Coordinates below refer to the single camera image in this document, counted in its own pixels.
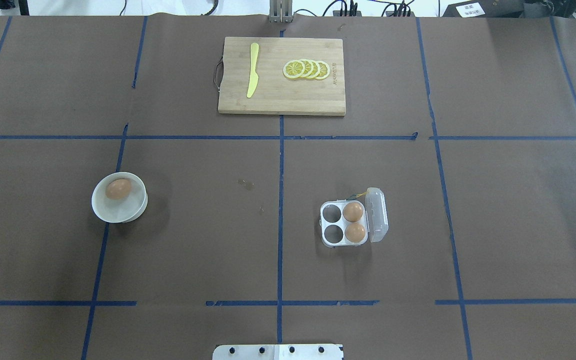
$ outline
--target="white floor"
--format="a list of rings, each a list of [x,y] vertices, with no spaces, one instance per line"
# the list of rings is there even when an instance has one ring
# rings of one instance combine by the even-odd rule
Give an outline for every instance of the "white floor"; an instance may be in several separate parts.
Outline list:
[[[449,4],[464,0],[443,0],[441,11]],[[220,0],[214,15],[268,14],[269,0]],[[308,9],[320,16],[330,4],[329,0],[293,0],[293,10]],[[199,15],[213,6],[212,0],[126,0],[125,14],[128,16],[150,15],[164,12],[177,15]],[[336,4],[331,9],[339,9]],[[362,16],[380,16],[385,4],[371,0],[359,0]],[[116,16],[124,7],[124,0],[28,0],[31,15],[35,16]],[[414,0],[410,5],[418,17],[436,17],[437,0]],[[19,9],[0,10],[0,15],[19,15]],[[328,10],[326,16],[332,16]]]

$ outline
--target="knife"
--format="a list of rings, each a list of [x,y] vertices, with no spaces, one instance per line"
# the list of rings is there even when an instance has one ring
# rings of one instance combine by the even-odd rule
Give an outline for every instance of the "knife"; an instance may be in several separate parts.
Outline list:
[[[259,55],[259,44],[254,42],[250,44],[250,78],[248,79],[248,92],[247,98],[251,98],[252,94],[257,89],[259,75],[257,75],[257,57]]]

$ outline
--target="lemon slice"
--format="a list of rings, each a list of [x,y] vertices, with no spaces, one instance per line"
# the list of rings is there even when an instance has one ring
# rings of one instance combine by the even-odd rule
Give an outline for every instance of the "lemon slice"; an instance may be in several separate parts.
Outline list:
[[[306,64],[300,60],[290,60],[283,66],[283,75],[288,79],[297,79],[304,75]]]
[[[314,79],[320,74],[320,63],[318,61],[310,60],[313,64],[312,71],[309,75],[306,76],[306,79]]]
[[[319,65],[319,73],[315,77],[316,80],[324,80],[330,75],[330,66],[326,61],[317,61]]]
[[[302,75],[299,76],[300,78],[306,78],[307,76],[313,73],[313,69],[315,68],[315,64],[311,59],[299,59],[300,62],[306,66],[306,69],[303,71]]]

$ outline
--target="bowl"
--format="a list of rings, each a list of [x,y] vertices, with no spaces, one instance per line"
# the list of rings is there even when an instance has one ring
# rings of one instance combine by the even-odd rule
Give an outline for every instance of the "bowl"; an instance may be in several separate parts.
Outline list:
[[[130,180],[130,193],[119,200],[106,196],[106,187],[118,179]],[[134,173],[115,172],[102,178],[92,191],[92,210],[94,214],[106,223],[128,223],[134,221],[146,210],[148,193],[146,185]]]

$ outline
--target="cutting board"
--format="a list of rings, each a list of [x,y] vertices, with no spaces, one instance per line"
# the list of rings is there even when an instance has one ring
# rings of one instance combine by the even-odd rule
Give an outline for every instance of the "cutting board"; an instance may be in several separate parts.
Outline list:
[[[247,98],[252,43],[259,44],[259,80]],[[323,80],[286,78],[284,65],[299,59],[328,63],[330,75]],[[342,39],[226,37],[218,109],[222,114],[345,116]]]

